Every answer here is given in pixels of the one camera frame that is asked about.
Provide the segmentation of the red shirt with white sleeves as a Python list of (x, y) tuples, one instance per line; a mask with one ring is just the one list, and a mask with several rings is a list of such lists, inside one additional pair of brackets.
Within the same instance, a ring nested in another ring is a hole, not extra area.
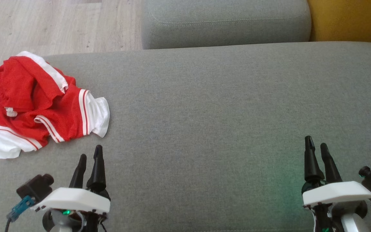
[(89, 90), (70, 88), (55, 98), (47, 109), (9, 117), (0, 103), (0, 159), (37, 151), (52, 138), (55, 143), (94, 133), (103, 138), (109, 128), (110, 110), (104, 97), (94, 98)]

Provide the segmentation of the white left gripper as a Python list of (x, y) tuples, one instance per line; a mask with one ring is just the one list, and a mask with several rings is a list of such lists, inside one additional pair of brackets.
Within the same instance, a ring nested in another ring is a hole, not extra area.
[(58, 188), (46, 198), (31, 207), (31, 210), (80, 210), (96, 214), (109, 213), (110, 200), (106, 190), (106, 175), (103, 158), (103, 147), (97, 145), (94, 152), (94, 166), (91, 177), (87, 181), (87, 189), (83, 189), (84, 172), (87, 156), (81, 154), (74, 170), (69, 188)]

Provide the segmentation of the grey sofa back cushion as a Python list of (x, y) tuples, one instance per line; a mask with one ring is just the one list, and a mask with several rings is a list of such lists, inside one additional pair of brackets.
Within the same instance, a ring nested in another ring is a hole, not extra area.
[(307, 0), (143, 0), (143, 49), (307, 42)]

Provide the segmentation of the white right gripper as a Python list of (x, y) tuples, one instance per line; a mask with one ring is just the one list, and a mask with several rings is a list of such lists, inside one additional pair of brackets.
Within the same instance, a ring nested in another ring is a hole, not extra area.
[[(305, 136), (304, 179), (306, 183), (320, 186), (324, 174), (320, 170), (315, 156), (315, 144), (311, 136)], [(342, 178), (325, 143), (320, 145), (321, 158), (324, 162), (327, 185), (303, 193), (303, 205), (315, 207), (318, 204), (335, 204), (349, 201), (371, 199), (371, 191), (356, 181), (342, 182)]]

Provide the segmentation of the large grey sofa seat cushion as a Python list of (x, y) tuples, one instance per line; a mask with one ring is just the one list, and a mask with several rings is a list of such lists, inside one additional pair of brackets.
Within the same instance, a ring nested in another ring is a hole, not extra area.
[(108, 232), (312, 232), (304, 138), (328, 145), (344, 181), (371, 167), (371, 44), (273, 43), (45, 57), (105, 97), (104, 138), (0, 160), (0, 232), (16, 188), (49, 173), (84, 180), (103, 146)]

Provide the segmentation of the large yellow sofa backrest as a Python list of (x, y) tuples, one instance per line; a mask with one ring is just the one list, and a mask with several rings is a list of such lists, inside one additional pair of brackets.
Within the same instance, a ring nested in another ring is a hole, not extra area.
[(371, 43), (371, 0), (307, 0), (311, 41)]

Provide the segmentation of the red mesh shorts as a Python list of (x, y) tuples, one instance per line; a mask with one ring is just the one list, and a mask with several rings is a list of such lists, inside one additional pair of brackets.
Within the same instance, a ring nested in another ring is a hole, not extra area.
[(75, 78), (23, 51), (0, 66), (0, 106), (8, 117), (46, 110), (72, 85), (76, 85)]

